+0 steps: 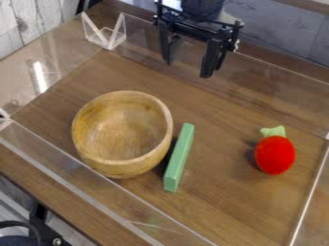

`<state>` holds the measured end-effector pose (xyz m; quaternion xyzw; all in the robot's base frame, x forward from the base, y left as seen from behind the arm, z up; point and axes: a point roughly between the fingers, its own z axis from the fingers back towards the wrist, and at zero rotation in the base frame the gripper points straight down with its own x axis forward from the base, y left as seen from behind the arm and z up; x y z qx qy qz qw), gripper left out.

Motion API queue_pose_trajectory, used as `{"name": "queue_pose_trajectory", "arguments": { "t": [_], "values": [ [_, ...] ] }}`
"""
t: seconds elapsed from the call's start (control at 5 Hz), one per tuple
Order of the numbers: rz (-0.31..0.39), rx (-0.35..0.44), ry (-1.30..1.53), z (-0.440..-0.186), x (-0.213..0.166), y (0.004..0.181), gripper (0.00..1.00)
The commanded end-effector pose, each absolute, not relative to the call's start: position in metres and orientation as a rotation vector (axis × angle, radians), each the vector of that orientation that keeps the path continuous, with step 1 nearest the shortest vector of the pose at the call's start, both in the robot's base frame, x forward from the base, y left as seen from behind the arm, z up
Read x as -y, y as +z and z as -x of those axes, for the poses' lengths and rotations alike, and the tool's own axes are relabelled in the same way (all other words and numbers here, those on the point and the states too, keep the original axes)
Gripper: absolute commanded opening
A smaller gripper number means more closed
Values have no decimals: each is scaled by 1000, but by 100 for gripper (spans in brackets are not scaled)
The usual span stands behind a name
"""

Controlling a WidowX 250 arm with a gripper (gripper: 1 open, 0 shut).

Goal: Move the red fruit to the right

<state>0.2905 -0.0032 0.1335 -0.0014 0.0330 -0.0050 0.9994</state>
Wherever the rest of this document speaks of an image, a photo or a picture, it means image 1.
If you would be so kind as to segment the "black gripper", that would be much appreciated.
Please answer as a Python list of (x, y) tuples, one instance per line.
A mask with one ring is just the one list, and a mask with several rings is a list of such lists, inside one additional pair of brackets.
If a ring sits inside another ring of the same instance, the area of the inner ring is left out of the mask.
[(154, 0), (158, 23), (161, 54), (165, 62), (171, 64), (181, 48), (181, 33), (208, 41), (206, 54), (202, 59), (201, 77), (210, 78), (220, 69), (229, 51), (237, 49), (240, 31), (245, 27), (241, 18), (229, 14), (224, 8), (225, 0)]

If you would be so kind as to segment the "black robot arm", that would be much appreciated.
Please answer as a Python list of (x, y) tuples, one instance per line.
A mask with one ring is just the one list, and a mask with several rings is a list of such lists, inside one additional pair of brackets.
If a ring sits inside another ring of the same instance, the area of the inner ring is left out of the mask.
[(245, 27), (244, 20), (225, 11), (224, 3), (225, 0), (154, 0), (162, 58), (167, 64), (174, 62), (185, 37), (204, 41), (202, 78), (213, 76), (226, 54), (237, 51)]

